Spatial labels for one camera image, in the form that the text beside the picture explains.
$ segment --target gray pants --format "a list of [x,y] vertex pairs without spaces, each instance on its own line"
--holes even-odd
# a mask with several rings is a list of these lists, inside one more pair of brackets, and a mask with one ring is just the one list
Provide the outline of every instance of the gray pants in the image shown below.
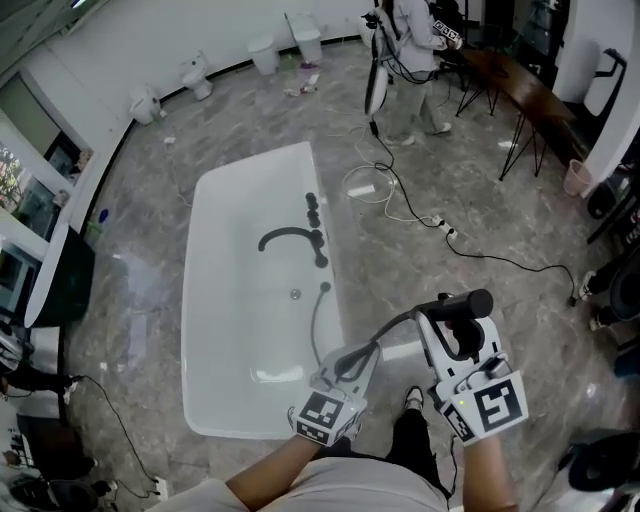
[[[429,73],[417,71],[412,73],[416,80],[425,80]],[[389,106],[391,109],[387,137],[402,141],[411,135],[414,122],[419,130],[427,134],[438,133],[444,128],[438,109],[433,105],[433,88],[431,81],[426,84],[412,84],[402,77],[395,77],[398,88],[396,99]]]

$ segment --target wooden tabletop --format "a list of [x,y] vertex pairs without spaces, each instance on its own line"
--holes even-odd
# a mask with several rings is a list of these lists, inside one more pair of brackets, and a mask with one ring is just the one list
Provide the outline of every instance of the wooden tabletop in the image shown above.
[[[462,50],[460,53],[481,80],[500,89],[536,129],[542,129],[549,123],[575,119],[566,105],[538,77],[511,57],[485,50]],[[509,76],[504,78],[492,72],[495,65],[502,66]]]

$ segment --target forearm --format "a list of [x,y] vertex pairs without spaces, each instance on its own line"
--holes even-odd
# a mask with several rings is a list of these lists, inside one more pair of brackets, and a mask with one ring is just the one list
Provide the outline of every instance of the forearm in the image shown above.
[[518,510],[498,437],[488,437],[464,449],[462,502],[465,512]]
[[251,511],[287,492],[293,481],[321,448],[294,436],[275,452],[228,480],[227,487]]

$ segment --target bathtub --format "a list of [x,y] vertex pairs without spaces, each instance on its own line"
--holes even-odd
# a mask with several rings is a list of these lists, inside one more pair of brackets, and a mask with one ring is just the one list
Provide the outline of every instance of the bathtub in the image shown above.
[[185,261],[181,364],[184,415],[199,434],[292,435],[287,409],[317,369],[310,331],[322,283],[330,289],[317,307],[319,356],[344,345],[322,205],[324,268],[302,236],[280,236],[258,250],[275,229],[311,229],[309,192],[322,202],[308,142],[220,167],[198,181]]

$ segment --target ceiling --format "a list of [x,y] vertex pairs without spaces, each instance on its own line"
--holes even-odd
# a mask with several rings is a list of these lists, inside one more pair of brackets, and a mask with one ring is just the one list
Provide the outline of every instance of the ceiling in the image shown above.
[[86,14],[101,0],[0,0],[0,73],[60,29]]

